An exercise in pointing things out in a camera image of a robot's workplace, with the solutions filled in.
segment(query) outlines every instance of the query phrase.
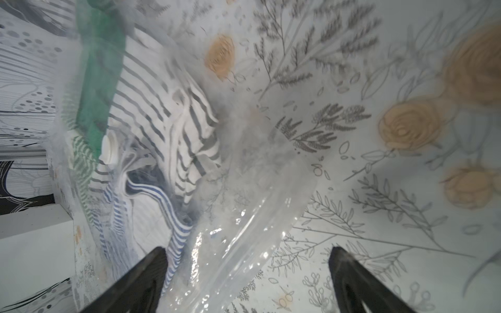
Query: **blue and white striped fabric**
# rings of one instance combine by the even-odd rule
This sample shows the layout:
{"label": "blue and white striped fabric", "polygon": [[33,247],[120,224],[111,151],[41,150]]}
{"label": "blue and white striped fabric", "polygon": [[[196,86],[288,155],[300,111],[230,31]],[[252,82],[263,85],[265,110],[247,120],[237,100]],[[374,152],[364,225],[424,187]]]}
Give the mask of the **blue and white striped fabric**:
{"label": "blue and white striped fabric", "polygon": [[126,39],[123,70],[108,117],[119,164],[100,162],[89,191],[96,242],[119,279],[156,246],[167,252],[163,291],[192,225],[182,208],[206,168],[220,165],[217,119],[203,92],[145,30]]}

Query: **fern print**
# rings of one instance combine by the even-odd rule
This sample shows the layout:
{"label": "fern print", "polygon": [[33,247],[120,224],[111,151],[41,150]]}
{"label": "fern print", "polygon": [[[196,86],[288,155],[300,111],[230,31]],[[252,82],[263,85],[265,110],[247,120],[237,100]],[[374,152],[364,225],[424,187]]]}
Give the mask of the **fern print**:
{"label": "fern print", "polygon": [[339,104],[328,104],[313,115],[313,128],[298,134],[297,128],[303,121],[294,122],[292,118],[286,120],[282,117],[275,128],[279,129],[285,137],[293,142],[293,145],[305,152],[315,153],[319,150],[327,150],[331,146],[327,145],[337,139],[339,132],[355,130],[352,124],[368,119],[370,114],[364,114],[365,108],[355,105],[344,108]]}
{"label": "fern print", "polygon": [[365,193],[366,200],[360,199],[355,190],[352,190],[353,196],[349,196],[349,198],[353,203],[361,204],[364,213],[371,214],[383,211],[391,223],[402,222],[404,228],[421,230],[439,249],[445,251],[436,241],[433,228],[444,224],[448,216],[444,215],[436,218],[434,221],[429,221],[424,213],[432,208],[433,204],[431,202],[423,207],[418,207],[416,196],[413,193],[408,195],[402,189],[392,192],[388,179],[385,179],[382,184],[383,186],[380,187],[376,174],[373,175],[372,183],[367,177],[358,182],[362,185],[362,189],[367,190]]}
{"label": "fern print", "polygon": [[286,233],[285,238],[282,240],[280,247],[273,252],[270,265],[268,268],[272,272],[277,272],[278,276],[282,273],[287,277],[289,272],[295,273],[296,270],[302,269],[302,263],[309,262],[309,259],[314,255],[315,248],[332,238],[335,235],[329,236],[324,240],[318,242],[309,241],[307,238],[304,240],[295,239],[290,233]]}
{"label": "fern print", "polygon": [[[259,22],[257,32],[261,41],[254,47],[269,79],[260,100],[275,85],[286,89],[313,77],[313,73],[303,70],[310,62],[332,73],[352,69],[350,57],[379,43],[372,34],[382,20],[372,18],[374,10],[374,5],[359,5],[354,0],[324,0],[317,7],[306,0],[260,0],[254,17]],[[314,22],[322,26],[302,28]]]}
{"label": "fern print", "polygon": [[240,290],[240,293],[238,293],[238,295],[236,296],[240,301],[248,301],[249,300],[249,294],[248,292],[249,291],[255,291],[256,290],[256,279],[261,279],[264,275],[264,272],[262,270],[259,270],[259,272],[257,273],[257,275],[255,276],[255,278],[253,280],[251,280],[247,286],[245,286],[244,288],[242,288],[242,290]]}
{"label": "fern print", "polygon": [[227,307],[226,310],[224,310],[224,313],[258,313],[258,310],[256,310],[255,308],[249,308],[247,309],[247,307],[245,307],[245,305],[243,305],[242,303],[239,303],[240,304],[240,310],[238,310],[235,306],[235,304],[231,304],[231,310]]}

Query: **clothing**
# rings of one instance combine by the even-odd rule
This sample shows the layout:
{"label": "clothing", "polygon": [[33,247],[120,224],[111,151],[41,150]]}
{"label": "clothing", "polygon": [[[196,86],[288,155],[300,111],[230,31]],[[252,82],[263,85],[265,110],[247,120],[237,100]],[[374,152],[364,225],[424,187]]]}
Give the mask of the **clothing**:
{"label": "clothing", "polygon": [[98,162],[88,185],[93,203],[88,207],[114,279],[154,247],[166,248],[165,291],[192,227],[182,209],[206,172],[198,158],[220,164],[217,119],[163,46],[143,29],[134,34],[125,40],[107,125],[107,136],[117,142],[106,150],[119,162]]}
{"label": "clothing", "polygon": [[76,129],[97,160],[106,133],[111,99],[122,70],[125,27],[112,1],[78,1],[76,17],[83,42],[81,62],[84,72]]}

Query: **green fabric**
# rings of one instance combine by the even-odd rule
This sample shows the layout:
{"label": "green fabric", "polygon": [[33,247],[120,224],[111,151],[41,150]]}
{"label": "green fabric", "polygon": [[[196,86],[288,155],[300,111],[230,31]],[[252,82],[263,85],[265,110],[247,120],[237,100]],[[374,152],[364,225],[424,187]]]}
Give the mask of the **green fabric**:
{"label": "green fabric", "polygon": [[81,86],[82,82],[76,77],[66,86],[66,92],[63,95],[61,101],[61,120],[64,125],[70,131],[66,133],[65,137],[70,136],[70,149],[73,159],[70,167],[73,169],[70,171],[72,180],[75,182],[76,192],[80,207],[82,208],[87,222],[92,224],[94,222],[94,217],[90,208],[92,204],[89,198],[89,182],[92,177],[92,173],[96,170],[98,162],[93,156],[93,151],[87,145],[85,138],[80,135],[77,123],[76,115],[79,109],[78,101],[78,86]]}
{"label": "green fabric", "polygon": [[77,25],[83,43],[85,75],[76,124],[97,160],[122,71],[125,28],[113,2],[101,0],[77,2]]}

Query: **gray dot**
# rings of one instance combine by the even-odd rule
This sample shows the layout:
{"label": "gray dot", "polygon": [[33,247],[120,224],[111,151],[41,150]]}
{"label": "gray dot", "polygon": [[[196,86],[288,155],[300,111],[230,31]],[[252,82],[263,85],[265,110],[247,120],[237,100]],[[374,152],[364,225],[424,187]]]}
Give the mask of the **gray dot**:
{"label": "gray dot", "polygon": [[15,31],[8,31],[7,35],[14,37],[14,38],[19,38],[19,34],[16,33]]}

